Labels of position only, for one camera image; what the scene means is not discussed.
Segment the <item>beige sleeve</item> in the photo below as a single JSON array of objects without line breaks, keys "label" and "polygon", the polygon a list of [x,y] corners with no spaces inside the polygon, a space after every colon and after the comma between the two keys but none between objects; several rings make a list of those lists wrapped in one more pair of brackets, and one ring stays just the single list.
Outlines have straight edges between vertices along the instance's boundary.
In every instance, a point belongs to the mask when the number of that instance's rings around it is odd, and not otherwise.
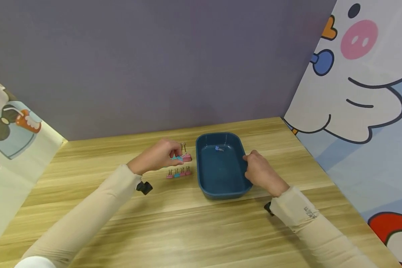
[{"label": "beige sleeve", "polygon": [[295,187],[273,198],[269,208],[325,268],[377,267]]},{"label": "beige sleeve", "polygon": [[112,175],[79,205],[55,223],[23,255],[49,259],[56,268],[67,267],[76,254],[127,202],[141,181],[126,165]]}]

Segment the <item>wooden table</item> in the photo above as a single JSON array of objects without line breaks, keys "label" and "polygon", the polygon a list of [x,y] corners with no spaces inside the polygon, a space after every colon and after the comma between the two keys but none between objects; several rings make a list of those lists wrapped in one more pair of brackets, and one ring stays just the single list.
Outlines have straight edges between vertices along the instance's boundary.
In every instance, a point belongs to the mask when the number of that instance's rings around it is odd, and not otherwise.
[{"label": "wooden table", "polygon": [[[63,145],[0,239],[0,267],[13,267],[29,246],[88,196],[120,163],[162,137],[186,142],[209,132],[237,134],[379,267],[401,267],[280,118],[71,141]],[[297,237],[263,206],[253,187],[237,200],[207,200],[192,176],[144,176],[154,189],[125,204],[80,252],[72,267],[319,267]]]}]

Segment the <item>hand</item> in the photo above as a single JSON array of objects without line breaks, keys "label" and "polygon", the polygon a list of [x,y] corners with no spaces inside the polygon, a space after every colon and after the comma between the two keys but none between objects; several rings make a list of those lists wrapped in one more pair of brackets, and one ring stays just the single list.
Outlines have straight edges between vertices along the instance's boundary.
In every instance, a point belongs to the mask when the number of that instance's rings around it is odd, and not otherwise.
[{"label": "hand", "polygon": [[154,146],[149,147],[136,158],[129,161],[127,166],[134,174],[143,175],[151,170],[158,170],[167,166],[182,165],[183,161],[171,159],[174,155],[182,155],[181,144],[163,138]]},{"label": "hand", "polygon": [[254,185],[266,189],[273,197],[279,197],[290,188],[257,150],[243,156],[243,159],[248,164],[244,174],[246,178]]}]

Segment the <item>person's right hand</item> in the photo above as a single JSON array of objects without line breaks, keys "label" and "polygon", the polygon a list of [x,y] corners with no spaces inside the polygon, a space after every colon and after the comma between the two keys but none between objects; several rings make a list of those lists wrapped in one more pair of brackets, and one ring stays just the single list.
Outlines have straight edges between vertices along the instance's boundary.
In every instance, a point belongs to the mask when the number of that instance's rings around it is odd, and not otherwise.
[{"label": "person's right hand", "polygon": [[243,159],[248,164],[244,174],[246,178],[254,185],[266,189],[273,197],[279,197],[290,188],[257,150],[243,156]]}]

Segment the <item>blue cartoon shape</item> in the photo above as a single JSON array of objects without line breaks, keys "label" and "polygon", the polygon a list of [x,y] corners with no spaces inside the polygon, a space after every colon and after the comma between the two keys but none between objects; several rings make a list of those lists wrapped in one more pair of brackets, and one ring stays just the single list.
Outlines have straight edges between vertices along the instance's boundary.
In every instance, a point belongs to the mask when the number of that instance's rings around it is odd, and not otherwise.
[{"label": "blue cartoon shape", "polygon": [[329,49],[323,49],[318,54],[311,56],[314,73],[318,76],[325,76],[334,64],[334,53]]}]

